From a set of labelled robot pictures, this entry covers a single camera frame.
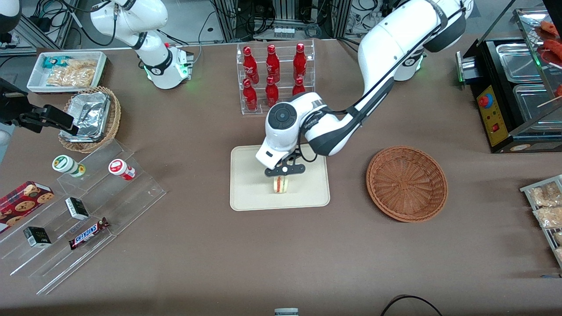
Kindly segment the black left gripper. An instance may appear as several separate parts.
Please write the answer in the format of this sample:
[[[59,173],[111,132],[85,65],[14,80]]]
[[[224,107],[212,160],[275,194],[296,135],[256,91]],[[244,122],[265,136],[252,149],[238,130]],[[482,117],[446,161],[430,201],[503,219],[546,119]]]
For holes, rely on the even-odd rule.
[[[300,149],[295,149],[289,156],[281,160],[281,165],[273,169],[265,169],[265,176],[274,177],[303,174],[306,170],[306,166],[299,162],[299,158],[303,158],[303,153]]]

